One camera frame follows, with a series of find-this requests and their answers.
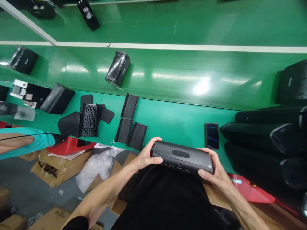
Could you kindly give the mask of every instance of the gray floor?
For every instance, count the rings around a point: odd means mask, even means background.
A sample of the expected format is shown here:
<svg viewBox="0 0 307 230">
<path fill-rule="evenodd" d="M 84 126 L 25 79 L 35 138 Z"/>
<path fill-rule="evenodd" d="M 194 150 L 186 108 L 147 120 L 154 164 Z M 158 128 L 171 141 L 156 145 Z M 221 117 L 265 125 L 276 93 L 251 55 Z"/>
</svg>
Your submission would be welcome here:
<svg viewBox="0 0 307 230">
<path fill-rule="evenodd" d="M 116 156 L 121 165 L 129 153 L 137 154 L 125 150 Z M 48 184 L 31 173 L 34 163 L 35 161 L 26 161 L 19 157 L 0 161 L 0 186 L 10 190 L 9 205 L 16 206 L 17 214 L 27 218 L 28 227 L 56 205 L 73 211 L 87 195 L 79 190 L 75 177 L 55 188 L 50 188 Z M 99 218 L 99 223 L 103 224 L 104 230 L 109 230 L 117 218 L 118 216 L 107 208 Z"/>
</svg>

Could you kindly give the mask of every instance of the green table surface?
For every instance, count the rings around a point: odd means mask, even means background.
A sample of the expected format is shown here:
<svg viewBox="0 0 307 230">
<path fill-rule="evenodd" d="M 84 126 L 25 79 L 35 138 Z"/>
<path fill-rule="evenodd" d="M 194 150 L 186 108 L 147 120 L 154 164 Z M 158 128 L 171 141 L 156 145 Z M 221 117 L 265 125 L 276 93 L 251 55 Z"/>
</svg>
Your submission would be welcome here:
<svg viewBox="0 0 307 230">
<path fill-rule="evenodd" d="M 0 85 L 12 86 L 12 83 L 0 81 Z M 76 91 L 63 116 L 79 111 L 80 98 L 82 95 L 87 94 L 89 93 Z M 104 103 L 106 108 L 115 113 L 115 116 L 110 124 L 100 122 L 98 137 L 81 137 L 81 139 L 134 150 L 127 148 L 125 144 L 114 143 L 125 97 L 101 93 L 91 94 L 93 95 L 94 103 Z M 22 100 L 13 96 L 8 96 L 7 102 L 23 105 Z M 0 120 L 59 134 L 57 123 L 62 118 L 61 115 L 47 114 L 42 110 L 36 110 L 36 112 L 34 122 L 13 120 L 12 116 L 1 116 Z M 237 111 L 235 110 L 139 99 L 133 121 L 148 126 L 143 145 L 152 137 L 159 136 L 167 142 L 200 148 L 205 146 L 205 123 L 218 123 L 221 127 L 227 122 L 233 122 L 236 113 Z M 225 170 L 228 173 L 235 173 L 225 153 L 225 142 L 226 139 L 220 134 L 220 149 L 216 150 L 216 152 L 219 154 Z"/>
<path fill-rule="evenodd" d="M 304 0 L 178 0 L 92 5 L 91 31 L 77 6 L 56 8 L 52 20 L 21 12 L 60 42 L 306 46 Z M 41 41 L 0 12 L 0 40 Z"/>
<path fill-rule="evenodd" d="M 31 75 L 8 70 L 16 46 L 0 45 L 0 80 L 234 110 L 276 106 L 276 73 L 306 54 L 123 49 L 131 64 L 120 88 L 105 80 L 115 48 L 26 46 L 38 58 Z"/>
</svg>

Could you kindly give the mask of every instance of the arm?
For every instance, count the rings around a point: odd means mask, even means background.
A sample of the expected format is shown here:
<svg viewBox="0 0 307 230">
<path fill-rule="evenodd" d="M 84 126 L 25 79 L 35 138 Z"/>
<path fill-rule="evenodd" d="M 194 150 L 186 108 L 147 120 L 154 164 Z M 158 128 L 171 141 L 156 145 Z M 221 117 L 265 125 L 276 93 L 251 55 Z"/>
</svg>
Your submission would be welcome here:
<svg viewBox="0 0 307 230">
<path fill-rule="evenodd" d="M 21 148 L 25 145 L 31 144 L 34 140 L 32 136 L 25 136 L 24 134 L 19 133 L 1 133 L 0 134 L 0 154 Z"/>
<path fill-rule="evenodd" d="M 70 220 L 77 216 L 86 217 L 89 220 L 90 229 L 97 222 L 110 203 L 116 198 L 134 173 L 150 164 L 162 163 L 162 158 L 150 157 L 150 150 L 154 143 L 161 140 L 162 139 L 159 137 L 152 138 L 137 158 L 131 161 L 118 173 L 94 188 L 74 210 L 61 229 L 63 229 Z"/>
<path fill-rule="evenodd" d="M 202 169 L 198 170 L 198 174 L 203 179 L 209 181 L 225 197 L 242 227 L 246 230 L 270 230 L 247 200 L 235 188 L 223 168 L 217 153 L 208 148 L 201 148 L 201 150 L 209 153 L 214 167 L 214 174 L 212 175 Z"/>
</svg>

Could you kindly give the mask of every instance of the forearm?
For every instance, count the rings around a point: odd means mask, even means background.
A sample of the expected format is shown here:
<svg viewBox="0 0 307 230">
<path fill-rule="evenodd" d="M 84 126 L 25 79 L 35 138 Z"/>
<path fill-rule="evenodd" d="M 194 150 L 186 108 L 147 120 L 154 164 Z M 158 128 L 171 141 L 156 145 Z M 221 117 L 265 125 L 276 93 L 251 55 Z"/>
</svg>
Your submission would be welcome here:
<svg viewBox="0 0 307 230">
<path fill-rule="evenodd" d="M 234 186 L 229 187 L 227 192 L 221 193 L 230 204 L 238 221 L 245 230 L 270 230 L 267 224 L 257 215 L 254 209 Z"/>
<path fill-rule="evenodd" d="M 91 228 L 135 172 L 135 167 L 130 163 L 94 188 L 67 219 L 63 227 L 74 217 L 85 216 Z"/>
<path fill-rule="evenodd" d="M 0 154 L 6 153 L 18 148 L 21 148 L 25 145 L 31 144 L 34 140 L 34 137 L 32 136 L 25 136 L 24 134 L 19 133 L 1 133 L 0 134 L 0 140 L 7 139 L 0 141 Z"/>
</svg>

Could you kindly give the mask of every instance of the white stripe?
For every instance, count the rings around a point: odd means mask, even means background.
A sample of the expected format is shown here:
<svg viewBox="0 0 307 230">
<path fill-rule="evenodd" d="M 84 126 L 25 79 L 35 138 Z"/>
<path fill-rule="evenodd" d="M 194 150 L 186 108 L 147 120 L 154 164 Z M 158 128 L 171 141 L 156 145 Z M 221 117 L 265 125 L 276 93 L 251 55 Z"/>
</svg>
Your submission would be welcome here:
<svg viewBox="0 0 307 230">
<path fill-rule="evenodd" d="M 71 46 L 71 47 L 107 47 L 110 43 L 99 42 L 58 42 L 58 46 Z"/>
<path fill-rule="evenodd" d="M 176 45 L 176 44 L 133 44 L 111 43 L 112 48 L 153 49 L 153 50 L 198 50 L 231 51 L 256 53 L 307 53 L 307 47 L 291 46 L 224 46 L 224 45 Z"/>
<path fill-rule="evenodd" d="M 0 41 L 0 45 L 38 45 L 51 46 L 48 42 Z M 224 52 L 254 53 L 307 53 L 307 47 L 295 46 L 224 46 L 224 45 L 177 45 L 177 44 L 137 44 L 137 43 L 99 43 L 99 42 L 57 42 L 63 47 L 97 47 L 118 49 L 150 49 L 150 50 L 196 50 Z"/>
<path fill-rule="evenodd" d="M 38 45 L 52 46 L 49 42 L 29 42 L 29 41 L 0 41 L 0 45 Z"/>
</svg>

